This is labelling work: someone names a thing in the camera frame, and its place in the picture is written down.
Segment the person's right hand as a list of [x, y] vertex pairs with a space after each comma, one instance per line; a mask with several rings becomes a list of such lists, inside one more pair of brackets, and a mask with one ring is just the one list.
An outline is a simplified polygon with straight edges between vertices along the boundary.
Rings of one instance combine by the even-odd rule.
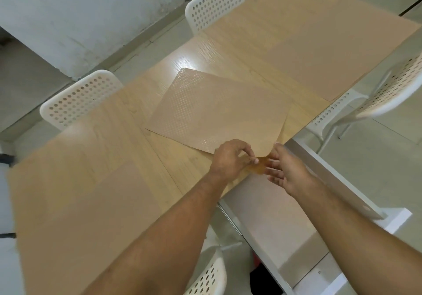
[[322, 181], [313, 175], [305, 164], [291, 152], [288, 156], [277, 156], [277, 154], [273, 155], [273, 150], [271, 150], [265, 167], [284, 172], [284, 177], [267, 175], [267, 179], [282, 187], [297, 202], [304, 201], [305, 198], [309, 198], [324, 186]]

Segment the person's left hand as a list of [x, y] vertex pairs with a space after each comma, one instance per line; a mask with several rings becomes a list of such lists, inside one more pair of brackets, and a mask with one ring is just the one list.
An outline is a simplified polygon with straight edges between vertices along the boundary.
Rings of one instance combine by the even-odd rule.
[[232, 182], [246, 168], [241, 166], [240, 157], [256, 157], [251, 145], [239, 139], [227, 141], [215, 150], [208, 172], [225, 183]]

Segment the black and red bag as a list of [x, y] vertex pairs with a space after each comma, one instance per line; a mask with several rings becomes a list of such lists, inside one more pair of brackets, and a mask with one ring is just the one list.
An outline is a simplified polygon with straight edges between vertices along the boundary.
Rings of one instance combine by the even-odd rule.
[[278, 285], [260, 258], [253, 252], [254, 268], [249, 273], [252, 295], [283, 295], [284, 291]]

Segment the person's left forearm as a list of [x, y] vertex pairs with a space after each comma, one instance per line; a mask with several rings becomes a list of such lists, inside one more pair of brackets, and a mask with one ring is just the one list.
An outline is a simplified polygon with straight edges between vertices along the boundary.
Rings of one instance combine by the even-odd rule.
[[209, 170], [81, 295], [182, 295], [197, 264], [228, 169]]

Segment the brown dotted paper sheet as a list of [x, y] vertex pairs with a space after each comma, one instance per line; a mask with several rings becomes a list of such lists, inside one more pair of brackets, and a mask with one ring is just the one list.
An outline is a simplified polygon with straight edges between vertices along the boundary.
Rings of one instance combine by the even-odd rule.
[[211, 154], [224, 142], [240, 139], [260, 160], [249, 171], [261, 175], [292, 102], [277, 90], [182, 68], [145, 127]]

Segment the white perforated plastic chair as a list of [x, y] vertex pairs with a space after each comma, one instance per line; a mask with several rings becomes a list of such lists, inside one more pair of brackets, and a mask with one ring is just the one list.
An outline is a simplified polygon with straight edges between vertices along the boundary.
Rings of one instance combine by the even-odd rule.
[[245, 0], [191, 0], [185, 18], [194, 35], [244, 3]]
[[110, 71], [97, 70], [44, 102], [40, 115], [63, 131], [123, 87]]
[[224, 295], [227, 285], [227, 272], [223, 253], [221, 247], [213, 246], [205, 251], [205, 255], [210, 255], [211, 250], [214, 250], [214, 253], [209, 262], [192, 284], [187, 287], [184, 295]]
[[320, 142], [316, 154], [324, 150], [338, 127], [345, 125], [338, 136], [341, 139], [352, 124], [392, 111], [421, 87], [422, 51], [392, 66], [369, 95], [349, 89], [306, 126]]

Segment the white table frame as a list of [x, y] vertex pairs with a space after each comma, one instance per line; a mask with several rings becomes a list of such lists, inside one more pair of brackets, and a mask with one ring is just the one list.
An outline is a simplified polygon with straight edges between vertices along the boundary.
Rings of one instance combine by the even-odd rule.
[[[411, 216], [380, 208], [300, 139], [286, 147], [354, 209], [394, 234]], [[335, 295], [347, 279], [297, 202], [264, 175], [250, 174], [219, 207], [285, 295]]]

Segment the person's right forearm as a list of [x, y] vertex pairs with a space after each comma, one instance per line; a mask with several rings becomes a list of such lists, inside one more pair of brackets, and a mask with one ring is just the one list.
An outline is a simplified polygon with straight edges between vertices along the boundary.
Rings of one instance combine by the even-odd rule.
[[359, 295], [422, 295], [422, 253], [388, 233], [317, 179], [294, 188], [302, 207]]

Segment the large plain brown paper sheet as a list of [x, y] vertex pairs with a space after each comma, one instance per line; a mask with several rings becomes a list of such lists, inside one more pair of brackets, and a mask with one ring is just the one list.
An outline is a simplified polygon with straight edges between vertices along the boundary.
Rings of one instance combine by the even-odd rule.
[[125, 87], [8, 173], [26, 295], [80, 295], [207, 172], [147, 131], [161, 92]]

